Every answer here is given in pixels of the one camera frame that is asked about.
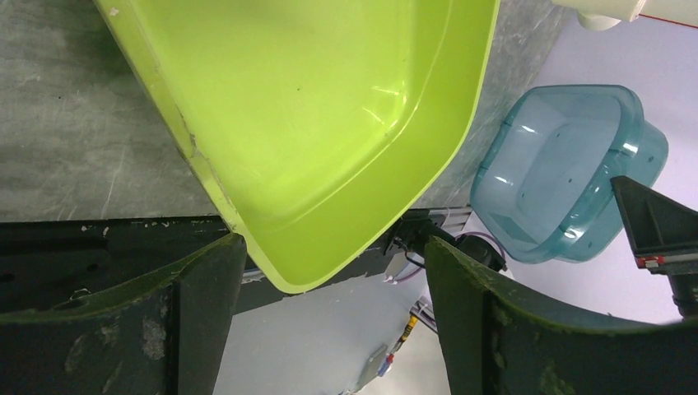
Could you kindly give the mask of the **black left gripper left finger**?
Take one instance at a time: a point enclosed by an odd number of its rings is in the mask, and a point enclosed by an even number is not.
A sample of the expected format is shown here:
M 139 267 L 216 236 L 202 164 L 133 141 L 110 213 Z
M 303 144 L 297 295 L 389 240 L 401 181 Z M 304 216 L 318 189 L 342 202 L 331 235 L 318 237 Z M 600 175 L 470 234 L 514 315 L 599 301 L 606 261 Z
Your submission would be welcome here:
M 3 314 L 2 393 L 212 393 L 246 258 L 229 234 L 106 290 Z

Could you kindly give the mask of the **teal translucent plastic tub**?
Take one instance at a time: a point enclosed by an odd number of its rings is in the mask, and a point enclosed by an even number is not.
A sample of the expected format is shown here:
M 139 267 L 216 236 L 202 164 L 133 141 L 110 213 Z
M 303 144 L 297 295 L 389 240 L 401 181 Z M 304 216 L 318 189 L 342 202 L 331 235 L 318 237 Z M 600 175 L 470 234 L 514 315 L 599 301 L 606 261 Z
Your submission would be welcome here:
M 668 140 L 620 85 L 538 86 L 505 116 L 470 203 L 513 260 L 583 263 L 622 228 L 611 181 L 658 179 Z

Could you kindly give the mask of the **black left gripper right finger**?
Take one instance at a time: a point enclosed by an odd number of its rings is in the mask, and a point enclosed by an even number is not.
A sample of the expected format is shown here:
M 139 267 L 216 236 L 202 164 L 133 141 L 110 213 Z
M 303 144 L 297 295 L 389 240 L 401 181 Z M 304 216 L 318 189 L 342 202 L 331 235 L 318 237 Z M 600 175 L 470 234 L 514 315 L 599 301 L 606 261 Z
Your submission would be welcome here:
M 697 321 L 655 325 L 553 299 L 446 241 L 425 248 L 453 394 L 694 394 Z

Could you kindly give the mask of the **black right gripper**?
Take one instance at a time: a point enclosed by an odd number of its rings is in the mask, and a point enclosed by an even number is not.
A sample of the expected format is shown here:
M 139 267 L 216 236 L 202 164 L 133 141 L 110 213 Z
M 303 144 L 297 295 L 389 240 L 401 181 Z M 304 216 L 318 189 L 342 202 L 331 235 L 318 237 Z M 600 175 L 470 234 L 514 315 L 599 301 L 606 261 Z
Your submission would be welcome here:
M 671 275 L 672 299 L 683 318 L 697 316 L 697 211 L 626 176 L 611 179 L 638 268 Z

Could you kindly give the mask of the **lime green plastic tub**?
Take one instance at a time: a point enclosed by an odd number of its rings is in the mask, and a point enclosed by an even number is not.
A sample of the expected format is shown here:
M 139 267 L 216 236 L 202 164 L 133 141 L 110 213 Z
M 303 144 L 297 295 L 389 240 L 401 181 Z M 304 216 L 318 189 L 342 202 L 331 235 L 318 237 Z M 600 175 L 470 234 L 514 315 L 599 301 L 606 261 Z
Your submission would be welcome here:
M 326 282 L 456 156 L 497 1 L 99 1 L 179 152 L 269 281 Z

